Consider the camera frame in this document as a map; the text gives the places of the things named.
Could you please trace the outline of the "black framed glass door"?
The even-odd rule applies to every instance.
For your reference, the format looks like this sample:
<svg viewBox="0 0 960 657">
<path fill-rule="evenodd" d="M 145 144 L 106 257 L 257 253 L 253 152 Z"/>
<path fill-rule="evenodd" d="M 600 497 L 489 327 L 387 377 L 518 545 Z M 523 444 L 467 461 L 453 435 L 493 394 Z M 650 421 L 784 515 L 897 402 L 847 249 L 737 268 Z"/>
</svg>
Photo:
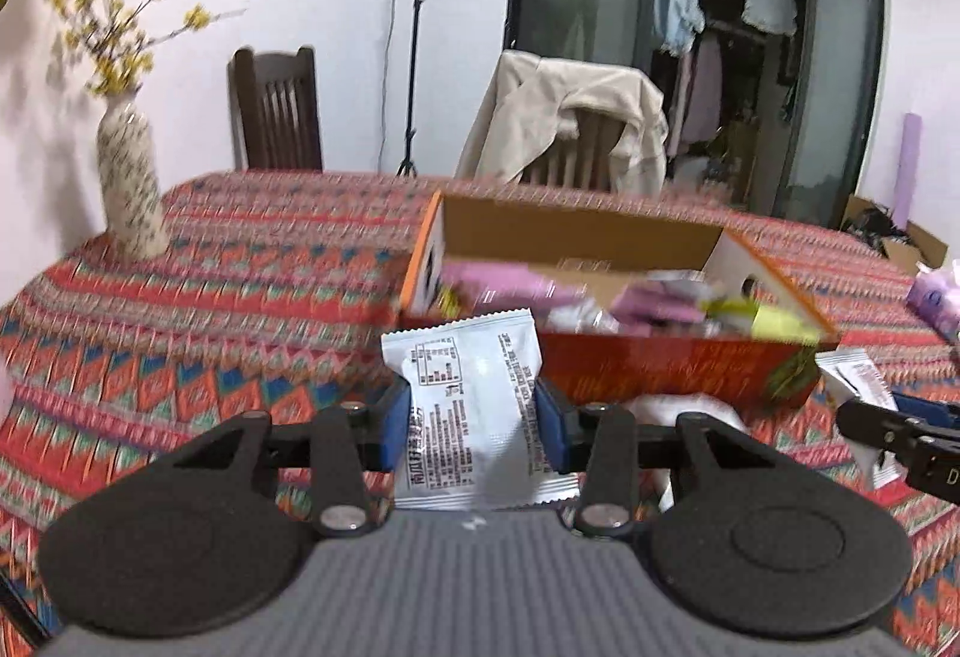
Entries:
<svg viewBox="0 0 960 657">
<path fill-rule="evenodd" d="M 661 0 L 509 0 L 506 43 L 549 58 L 631 65 L 664 95 L 667 174 L 754 214 L 835 228 L 874 114 L 885 0 L 794 0 L 794 36 L 700 0 L 704 28 L 664 51 Z"/>
</svg>

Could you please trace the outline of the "green snack packet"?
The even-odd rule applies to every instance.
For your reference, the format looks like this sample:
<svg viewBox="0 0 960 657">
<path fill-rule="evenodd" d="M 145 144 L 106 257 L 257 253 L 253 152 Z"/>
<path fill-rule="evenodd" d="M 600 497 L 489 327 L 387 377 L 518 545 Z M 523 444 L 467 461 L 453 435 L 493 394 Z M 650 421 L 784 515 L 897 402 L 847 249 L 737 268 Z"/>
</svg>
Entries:
<svg viewBox="0 0 960 657">
<path fill-rule="evenodd" d="M 793 311 L 754 299 L 716 299 L 706 306 L 706 315 L 754 340 L 800 345 L 815 345 L 822 340 L 822 332 Z"/>
</svg>

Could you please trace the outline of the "yellow flower branches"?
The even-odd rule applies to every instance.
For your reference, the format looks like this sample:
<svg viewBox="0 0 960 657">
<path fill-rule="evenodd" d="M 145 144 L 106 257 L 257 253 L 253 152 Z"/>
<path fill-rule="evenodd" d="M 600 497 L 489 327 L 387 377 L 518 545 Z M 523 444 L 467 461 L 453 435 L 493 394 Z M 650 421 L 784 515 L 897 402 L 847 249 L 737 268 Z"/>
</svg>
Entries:
<svg viewBox="0 0 960 657">
<path fill-rule="evenodd" d="M 143 14 L 167 0 L 47 0 L 62 24 L 57 40 L 64 61 L 91 64 L 86 90 L 98 98 L 135 93 L 155 69 L 155 52 L 179 36 L 199 33 L 210 25 L 241 15 L 240 10 L 210 12 L 202 4 L 188 8 L 176 28 L 150 35 Z"/>
</svg>

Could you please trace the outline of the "white snack packet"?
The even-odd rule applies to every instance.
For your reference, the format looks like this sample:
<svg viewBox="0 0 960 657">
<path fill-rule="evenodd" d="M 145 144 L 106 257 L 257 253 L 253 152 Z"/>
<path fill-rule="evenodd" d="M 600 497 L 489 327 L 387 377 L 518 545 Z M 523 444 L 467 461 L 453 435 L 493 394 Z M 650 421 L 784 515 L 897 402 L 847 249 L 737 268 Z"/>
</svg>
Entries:
<svg viewBox="0 0 960 657">
<path fill-rule="evenodd" d="M 493 511 L 560 503 L 578 477 L 555 472 L 540 442 L 534 316 L 500 311 L 381 337 L 384 363 L 410 386 L 409 434 L 394 503 Z"/>
</svg>

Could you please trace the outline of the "studio light on stand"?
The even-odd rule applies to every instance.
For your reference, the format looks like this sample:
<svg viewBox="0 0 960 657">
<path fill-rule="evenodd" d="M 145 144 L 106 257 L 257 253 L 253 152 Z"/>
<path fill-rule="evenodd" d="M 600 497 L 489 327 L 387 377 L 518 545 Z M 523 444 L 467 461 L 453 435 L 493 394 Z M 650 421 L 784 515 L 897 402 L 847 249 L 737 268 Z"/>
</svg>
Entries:
<svg viewBox="0 0 960 657">
<path fill-rule="evenodd" d="M 409 78 L 407 79 L 407 101 L 405 101 L 404 156 L 397 168 L 399 178 L 416 178 L 413 147 L 416 137 L 416 82 L 418 82 L 418 56 L 420 56 L 421 10 L 425 0 L 412 1 L 412 26 L 410 26 Z"/>
</svg>

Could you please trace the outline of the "red orange cardboard box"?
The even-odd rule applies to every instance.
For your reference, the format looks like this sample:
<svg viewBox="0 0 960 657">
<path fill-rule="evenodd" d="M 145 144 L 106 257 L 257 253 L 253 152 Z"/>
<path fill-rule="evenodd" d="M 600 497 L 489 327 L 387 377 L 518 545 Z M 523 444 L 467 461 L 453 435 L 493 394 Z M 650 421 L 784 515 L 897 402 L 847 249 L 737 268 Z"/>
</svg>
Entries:
<svg viewBox="0 0 960 657">
<path fill-rule="evenodd" d="M 439 192 L 400 293 L 415 329 L 526 308 L 542 374 L 574 400 L 706 394 L 800 407 L 835 326 L 724 226 Z"/>
</svg>

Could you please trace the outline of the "beige jacket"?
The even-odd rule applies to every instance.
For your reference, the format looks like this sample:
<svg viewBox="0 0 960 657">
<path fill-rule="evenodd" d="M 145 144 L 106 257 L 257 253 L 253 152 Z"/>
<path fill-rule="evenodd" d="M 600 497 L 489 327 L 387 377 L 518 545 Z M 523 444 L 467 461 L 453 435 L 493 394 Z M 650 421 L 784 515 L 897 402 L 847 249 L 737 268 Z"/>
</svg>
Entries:
<svg viewBox="0 0 960 657">
<path fill-rule="evenodd" d="M 612 191 L 658 196 L 665 181 L 669 127 L 664 95 L 643 72 L 619 65 L 501 54 L 460 153 L 459 179 L 517 182 L 550 148 L 578 147 L 578 118 L 604 116 L 620 135 L 602 152 Z"/>
</svg>

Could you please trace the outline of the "chair with beige jacket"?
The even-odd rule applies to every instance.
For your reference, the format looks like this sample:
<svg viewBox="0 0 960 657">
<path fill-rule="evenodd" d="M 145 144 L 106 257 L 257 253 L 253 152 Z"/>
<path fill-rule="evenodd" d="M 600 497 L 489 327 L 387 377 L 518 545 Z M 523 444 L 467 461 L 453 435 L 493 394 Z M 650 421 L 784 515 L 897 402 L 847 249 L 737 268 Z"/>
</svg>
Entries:
<svg viewBox="0 0 960 657">
<path fill-rule="evenodd" d="M 578 111 L 574 137 L 556 137 L 548 150 L 524 169 L 519 182 L 529 186 L 612 192 L 610 152 L 625 125 L 601 113 Z"/>
</svg>

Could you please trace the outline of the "purple rolled mat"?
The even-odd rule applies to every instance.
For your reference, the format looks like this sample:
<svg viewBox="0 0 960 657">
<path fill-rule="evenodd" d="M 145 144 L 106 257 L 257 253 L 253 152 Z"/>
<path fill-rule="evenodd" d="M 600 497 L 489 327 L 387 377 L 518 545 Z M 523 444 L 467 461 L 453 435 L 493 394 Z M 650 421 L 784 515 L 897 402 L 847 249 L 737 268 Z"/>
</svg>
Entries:
<svg viewBox="0 0 960 657">
<path fill-rule="evenodd" d="M 892 205 L 892 220 L 900 230 L 907 228 L 910 219 L 910 208 L 914 189 L 916 189 L 916 176 L 918 176 L 921 137 L 923 137 L 923 118 L 916 113 L 905 114 Z"/>
</svg>

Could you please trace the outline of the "dark wooden chair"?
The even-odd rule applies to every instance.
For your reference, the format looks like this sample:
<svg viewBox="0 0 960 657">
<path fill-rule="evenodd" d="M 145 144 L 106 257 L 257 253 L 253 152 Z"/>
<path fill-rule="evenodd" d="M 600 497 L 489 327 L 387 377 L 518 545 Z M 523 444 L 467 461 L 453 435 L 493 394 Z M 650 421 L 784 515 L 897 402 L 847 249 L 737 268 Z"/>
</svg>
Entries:
<svg viewBox="0 0 960 657">
<path fill-rule="evenodd" d="M 229 78 L 249 168 L 324 169 L 312 46 L 296 52 L 240 47 L 231 59 Z"/>
</svg>

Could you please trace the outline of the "purple tissue pack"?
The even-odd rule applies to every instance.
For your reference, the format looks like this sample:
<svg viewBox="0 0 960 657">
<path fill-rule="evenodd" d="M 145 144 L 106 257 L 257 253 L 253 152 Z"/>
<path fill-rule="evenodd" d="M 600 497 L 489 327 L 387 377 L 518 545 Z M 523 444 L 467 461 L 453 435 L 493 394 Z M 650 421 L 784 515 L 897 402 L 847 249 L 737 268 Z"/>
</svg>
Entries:
<svg viewBox="0 0 960 657">
<path fill-rule="evenodd" d="M 958 260 L 939 269 L 921 267 L 908 292 L 907 306 L 950 345 L 957 347 L 960 335 Z"/>
</svg>

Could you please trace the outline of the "pink snack packet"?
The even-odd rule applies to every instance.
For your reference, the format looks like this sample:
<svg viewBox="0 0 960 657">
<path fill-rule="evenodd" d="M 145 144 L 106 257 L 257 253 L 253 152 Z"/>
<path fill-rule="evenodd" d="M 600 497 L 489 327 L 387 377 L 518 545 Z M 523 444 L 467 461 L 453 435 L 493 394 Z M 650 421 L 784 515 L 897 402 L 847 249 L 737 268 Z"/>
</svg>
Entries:
<svg viewBox="0 0 960 657">
<path fill-rule="evenodd" d="M 583 285 L 565 285 L 517 262 L 449 262 L 441 283 L 452 290 L 464 308 L 474 313 L 498 313 L 576 306 L 587 296 Z"/>
<path fill-rule="evenodd" d="M 693 299 L 667 293 L 659 283 L 630 283 L 610 304 L 620 324 L 700 324 L 706 311 Z"/>
</svg>

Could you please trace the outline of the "cardboard box on floor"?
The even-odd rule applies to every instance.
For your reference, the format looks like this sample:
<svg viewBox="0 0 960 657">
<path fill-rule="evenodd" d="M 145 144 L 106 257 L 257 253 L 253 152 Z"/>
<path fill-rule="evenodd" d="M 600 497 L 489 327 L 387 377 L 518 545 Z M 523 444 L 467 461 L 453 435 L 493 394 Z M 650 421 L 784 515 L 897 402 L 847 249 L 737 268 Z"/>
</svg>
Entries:
<svg viewBox="0 0 960 657">
<path fill-rule="evenodd" d="M 910 277 L 923 269 L 940 269 L 949 253 L 949 246 L 929 231 L 912 221 L 896 225 L 887 208 L 862 197 L 848 197 L 841 231 L 864 242 Z"/>
</svg>

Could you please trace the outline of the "floral ceramic vase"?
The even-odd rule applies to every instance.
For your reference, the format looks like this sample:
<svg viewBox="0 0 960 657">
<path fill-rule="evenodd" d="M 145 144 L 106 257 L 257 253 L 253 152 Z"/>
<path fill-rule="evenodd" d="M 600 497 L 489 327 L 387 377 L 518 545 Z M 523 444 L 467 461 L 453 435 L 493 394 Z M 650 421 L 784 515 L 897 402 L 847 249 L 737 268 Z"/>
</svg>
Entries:
<svg viewBox="0 0 960 657">
<path fill-rule="evenodd" d="M 137 88 L 107 95 L 96 136 L 99 187 L 107 232 L 125 260 L 160 257 L 169 247 L 151 122 Z"/>
</svg>

